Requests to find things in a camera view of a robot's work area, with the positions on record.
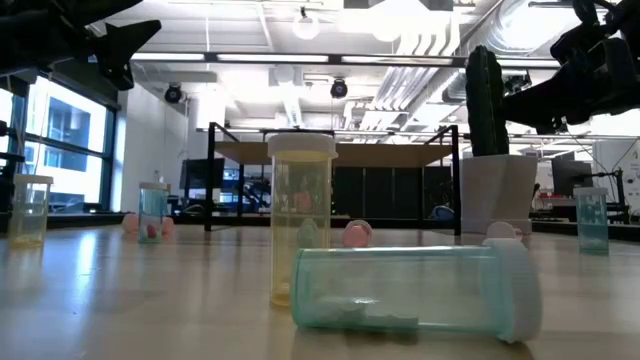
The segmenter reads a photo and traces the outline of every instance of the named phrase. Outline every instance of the desk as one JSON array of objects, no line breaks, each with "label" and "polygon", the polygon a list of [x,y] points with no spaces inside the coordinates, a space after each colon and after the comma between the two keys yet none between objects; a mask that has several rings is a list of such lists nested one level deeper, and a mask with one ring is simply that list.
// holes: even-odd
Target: desk
[{"label": "desk", "polygon": [[[558,199],[558,198],[550,198],[546,199],[548,203],[550,203],[553,207],[551,209],[551,214],[555,218],[564,218],[569,219],[571,222],[577,221],[576,214],[576,200],[575,199]],[[629,225],[629,217],[628,217],[628,207],[625,205],[624,208],[620,208],[620,205],[617,203],[607,203],[607,212],[620,212],[619,215],[608,215],[609,220],[615,219],[614,221],[622,222],[626,225]]]},{"label": "desk", "polygon": [[[233,141],[216,141],[216,131],[226,135]],[[244,186],[244,166],[245,165],[268,165],[271,159],[267,155],[268,145],[265,142],[267,133],[278,132],[301,132],[301,133],[330,133],[327,130],[262,130],[263,142],[240,142],[233,134],[215,122],[209,123],[207,129],[208,147],[207,160],[210,168],[213,168],[214,154],[216,152],[222,154],[239,164],[239,187]],[[445,135],[451,132],[451,145],[442,145]],[[432,145],[436,141],[440,141],[441,145]],[[460,166],[459,166],[459,149],[458,149],[458,126],[450,125],[439,131],[434,137],[427,140],[423,145],[390,145],[390,144],[336,144],[336,152],[338,157],[333,160],[333,166],[347,167],[383,167],[383,168],[416,168],[418,172],[417,196],[416,203],[418,208],[417,221],[418,228],[424,228],[424,174],[422,169],[438,160],[443,159],[449,154],[452,155],[452,184],[453,184],[453,228],[456,234],[461,233],[461,199],[460,199]],[[210,231],[212,226],[212,216],[210,201],[212,199],[213,175],[210,171],[207,174],[207,189],[205,198],[205,231]],[[238,193],[238,204],[242,204],[243,192]],[[242,207],[238,207],[238,219],[242,219]]]},{"label": "desk", "polygon": [[[544,296],[540,337],[392,337],[297,330],[269,306],[268,228],[179,226],[140,246],[119,227],[49,232],[43,252],[0,240],[3,359],[602,360],[640,353],[640,247],[579,255],[575,237],[528,239]],[[339,243],[339,231],[332,234]],[[470,243],[477,239],[464,239]],[[453,236],[376,230],[376,245],[446,245]]]}]

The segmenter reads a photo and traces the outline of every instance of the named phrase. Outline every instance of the security camera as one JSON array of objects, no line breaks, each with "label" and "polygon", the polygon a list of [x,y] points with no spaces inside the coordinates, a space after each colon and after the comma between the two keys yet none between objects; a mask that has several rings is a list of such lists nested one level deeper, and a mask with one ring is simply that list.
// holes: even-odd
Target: security camera
[{"label": "security camera", "polygon": [[331,85],[331,97],[334,99],[342,99],[347,96],[347,92],[349,89],[347,88],[347,84],[345,84],[344,79],[335,79],[333,80],[333,85]]},{"label": "security camera", "polygon": [[172,83],[169,84],[167,92],[164,93],[164,99],[169,104],[178,104],[182,101],[183,95],[182,90],[180,90],[180,84]]}]

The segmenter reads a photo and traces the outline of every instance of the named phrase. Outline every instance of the white pot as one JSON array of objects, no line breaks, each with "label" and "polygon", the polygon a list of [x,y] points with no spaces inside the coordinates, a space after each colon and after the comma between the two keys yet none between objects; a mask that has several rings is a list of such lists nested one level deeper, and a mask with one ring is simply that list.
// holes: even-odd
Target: white pot
[{"label": "white pot", "polygon": [[489,225],[501,221],[530,234],[538,159],[493,155],[463,159],[461,164],[462,232],[486,234]]}]

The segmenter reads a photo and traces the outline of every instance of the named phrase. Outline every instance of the light fixture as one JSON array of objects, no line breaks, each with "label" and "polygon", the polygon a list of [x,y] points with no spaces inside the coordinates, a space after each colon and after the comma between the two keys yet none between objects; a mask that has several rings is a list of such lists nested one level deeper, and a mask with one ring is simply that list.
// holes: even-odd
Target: light fixture
[{"label": "light fixture", "polygon": [[385,136],[385,135],[389,135],[389,133],[393,133],[393,132],[389,132],[389,131],[359,131],[359,130],[336,130],[335,134],[336,135],[378,135],[378,136]]},{"label": "light fixture", "polygon": [[134,61],[204,61],[204,54],[198,53],[135,53]]},{"label": "light fixture", "polygon": [[236,133],[236,134],[240,134],[240,133],[259,133],[260,130],[259,129],[227,129],[227,131],[229,131],[230,133]]},{"label": "light fixture", "polygon": [[330,83],[333,80],[333,76],[329,74],[312,74],[305,73],[302,75],[303,81],[323,82],[325,84]]},{"label": "light fixture", "polygon": [[423,136],[429,136],[429,137],[433,137],[436,135],[436,133],[434,132],[410,132],[410,131],[401,131],[401,132],[397,132],[396,135],[403,135],[403,136],[417,136],[417,137],[423,137]]},{"label": "light fixture", "polygon": [[311,40],[318,36],[318,34],[320,33],[320,21],[315,15],[307,15],[307,10],[303,6],[300,8],[300,13],[296,14],[295,18],[293,19],[291,30],[300,39]]},{"label": "light fixture", "polygon": [[361,56],[346,55],[342,63],[349,64],[388,64],[389,66],[451,66],[454,58],[446,56]]},{"label": "light fixture", "polygon": [[328,63],[328,55],[298,55],[298,54],[218,54],[218,62],[247,62],[247,63]]},{"label": "light fixture", "polygon": [[[165,3],[172,5],[238,5],[238,6],[253,6],[263,5],[266,7],[290,7],[299,6],[300,1],[295,0],[146,0],[150,2]],[[323,7],[322,1],[305,1],[305,6]]]},{"label": "light fixture", "polygon": [[541,58],[497,58],[504,69],[557,70],[560,64],[555,59]]}]

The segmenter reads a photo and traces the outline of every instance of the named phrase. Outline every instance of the white wall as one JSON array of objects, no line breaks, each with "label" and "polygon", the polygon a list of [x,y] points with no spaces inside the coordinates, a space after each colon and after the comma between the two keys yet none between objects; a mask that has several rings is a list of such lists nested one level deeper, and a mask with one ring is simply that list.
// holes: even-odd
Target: white wall
[{"label": "white wall", "polygon": [[139,85],[118,102],[112,209],[137,212],[139,184],[156,181],[156,171],[180,194],[188,119]]},{"label": "white wall", "polygon": [[[598,141],[593,146],[593,156],[600,165],[595,164],[594,172],[610,172],[622,169],[623,189],[631,210],[640,209],[640,145],[635,140]],[[609,189],[609,194],[618,201],[618,189],[615,178],[594,178],[595,186]]]}]

